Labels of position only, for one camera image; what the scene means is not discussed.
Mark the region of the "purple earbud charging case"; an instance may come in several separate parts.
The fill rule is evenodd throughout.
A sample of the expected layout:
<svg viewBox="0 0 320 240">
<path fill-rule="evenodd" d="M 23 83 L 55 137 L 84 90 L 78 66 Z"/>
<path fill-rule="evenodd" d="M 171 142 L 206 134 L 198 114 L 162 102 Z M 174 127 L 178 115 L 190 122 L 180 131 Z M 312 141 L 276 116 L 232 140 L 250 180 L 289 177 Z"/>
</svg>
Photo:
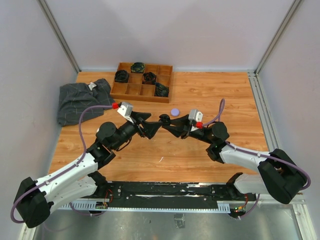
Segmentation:
<svg viewBox="0 0 320 240">
<path fill-rule="evenodd" d="M 170 115 L 172 117 L 178 117 L 180 115 L 180 110 L 177 108 L 172 108 L 170 111 Z"/>
</svg>

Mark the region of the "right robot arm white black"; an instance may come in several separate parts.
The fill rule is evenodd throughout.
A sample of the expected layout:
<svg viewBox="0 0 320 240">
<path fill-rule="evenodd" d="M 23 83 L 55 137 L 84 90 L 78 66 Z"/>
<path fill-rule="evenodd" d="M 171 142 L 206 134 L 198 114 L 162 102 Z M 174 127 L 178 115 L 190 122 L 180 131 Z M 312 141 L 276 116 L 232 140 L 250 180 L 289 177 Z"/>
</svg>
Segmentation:
<svg viewBox="0 0 320 240">
<path fill-rule="evenodd" d="M 209 123 L 202 123 L 201 116 L 185 115 L 171 119 L 162 114 L 159 120 L 162 127 L 177 138 L 191 137 L 208 143 L 206 152 L 211 160 L 257 173 L 239 173 L 232 178 L 232 184 L 226 188 L 227 196 L 232 200 L 238 200 L 247 193 L 269 194 L 276 201 L 288 204 L 298 192 L 311 185 L 309 175 L 285 151 L 278 148 L 271 152 L 257 151 L 230 143 L 227 127 L 217 117 Z"/>
</svg>

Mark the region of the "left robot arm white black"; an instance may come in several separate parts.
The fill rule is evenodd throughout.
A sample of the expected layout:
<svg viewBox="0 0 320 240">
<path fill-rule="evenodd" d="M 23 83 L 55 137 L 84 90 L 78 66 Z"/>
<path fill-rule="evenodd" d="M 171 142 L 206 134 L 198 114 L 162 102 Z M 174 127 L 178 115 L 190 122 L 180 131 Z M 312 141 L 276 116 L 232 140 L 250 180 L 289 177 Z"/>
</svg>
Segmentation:
<svg viewBox="0 0 320 240">
<path fill-rule="evenodd" d="M 42 224 L 55 210 L 79 198 L 94 195 L 101 198 L 107 185 L 99 179 L 98 170 L 115 158 L 115 152 L 129 143 L 135 134 L 151 139 L 163 126 L 163 121 L 147 119 L 150 113 L 135 112 L 125 115 L 126 122 L 116 127 L 104 122 L 96 132 L 95 142 L 84 147 L 82 155 L 46 176 L 21 181 L 10 212 L 11 220 L 26 224 L 30 229 Z"/>
</svg>

